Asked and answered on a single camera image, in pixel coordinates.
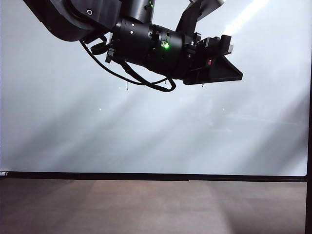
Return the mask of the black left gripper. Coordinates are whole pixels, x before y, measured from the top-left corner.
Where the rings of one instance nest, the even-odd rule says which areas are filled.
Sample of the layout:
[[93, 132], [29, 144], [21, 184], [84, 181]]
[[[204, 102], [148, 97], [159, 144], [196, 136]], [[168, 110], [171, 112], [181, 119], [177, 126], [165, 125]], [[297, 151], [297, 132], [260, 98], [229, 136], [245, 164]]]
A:
[[195, 27], [178, 26], [175, 31], [152, 25], [145, 67], [157, 74], [183, 80], [185, 85], [240, 81], [243, 73], [225, 55], [233, 52], [231, 36], [221, 35], [223, 56], [210, 56]]

